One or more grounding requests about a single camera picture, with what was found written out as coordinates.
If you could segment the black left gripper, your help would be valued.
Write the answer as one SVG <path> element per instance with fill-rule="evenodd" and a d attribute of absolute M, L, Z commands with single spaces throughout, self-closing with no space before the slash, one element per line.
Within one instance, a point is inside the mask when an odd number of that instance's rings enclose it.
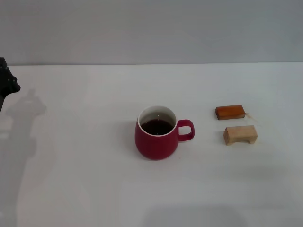
<path fill-rule="evenodd" d="M 17 78 L 12 75 L 7 66 L 6 60 L 4 57 L 0 58 L 0 110 L 5 98 L 13 93 L 20 91 L 20 85 L 17 82 Z"/>

